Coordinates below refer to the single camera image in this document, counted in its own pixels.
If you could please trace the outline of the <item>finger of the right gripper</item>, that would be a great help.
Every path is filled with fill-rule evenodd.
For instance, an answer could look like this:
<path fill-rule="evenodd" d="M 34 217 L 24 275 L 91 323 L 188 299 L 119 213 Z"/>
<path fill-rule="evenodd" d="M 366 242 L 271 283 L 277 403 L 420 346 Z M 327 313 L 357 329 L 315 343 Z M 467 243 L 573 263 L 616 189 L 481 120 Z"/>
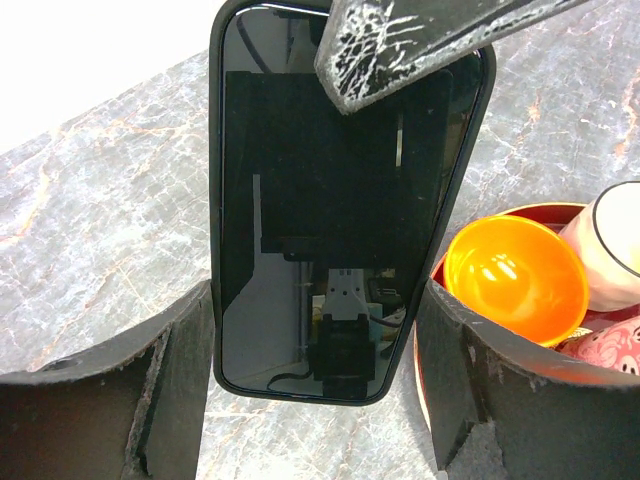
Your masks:
<path fill-rule="evenodd" d="M 351 114 L 493 41 L 581 3 L 335 1 L 315 71 L 337 109 Z"/>

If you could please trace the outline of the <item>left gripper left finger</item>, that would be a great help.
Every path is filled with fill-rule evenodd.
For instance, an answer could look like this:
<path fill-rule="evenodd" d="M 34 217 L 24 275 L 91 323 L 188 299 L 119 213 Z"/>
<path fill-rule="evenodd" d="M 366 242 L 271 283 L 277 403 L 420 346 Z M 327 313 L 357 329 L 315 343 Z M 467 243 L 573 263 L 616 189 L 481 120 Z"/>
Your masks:
<path fill-rule="evenodd" d="M 203 281 L 100 344 L 2 375 L 2 478 L 195 478 L 213 343 Z"/>

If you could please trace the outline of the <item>black smartphone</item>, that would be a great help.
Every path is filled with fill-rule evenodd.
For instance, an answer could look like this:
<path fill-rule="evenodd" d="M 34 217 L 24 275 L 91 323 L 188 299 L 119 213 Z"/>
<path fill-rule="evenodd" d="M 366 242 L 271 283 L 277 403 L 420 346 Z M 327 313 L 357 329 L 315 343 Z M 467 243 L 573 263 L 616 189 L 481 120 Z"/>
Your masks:
<path fill-rule="evenodd" d="M 227 1 L 209 47 L 213 370 L 237 395 L 389 390 L 496 74 L 469 53 L 357 113 L 313 60 L 326 1 Z"/>

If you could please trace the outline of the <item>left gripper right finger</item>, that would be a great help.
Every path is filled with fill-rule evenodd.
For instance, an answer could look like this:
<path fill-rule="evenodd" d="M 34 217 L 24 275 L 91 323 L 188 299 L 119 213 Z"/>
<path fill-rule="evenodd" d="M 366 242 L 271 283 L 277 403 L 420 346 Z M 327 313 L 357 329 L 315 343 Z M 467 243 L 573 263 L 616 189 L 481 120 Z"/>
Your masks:
<path fill-rule="evenodd" d="M 416 353 L 439 468 L 488 429 L 511 479 L 638 478 L 638 377 L 534 344 L 433 280 Z"/>

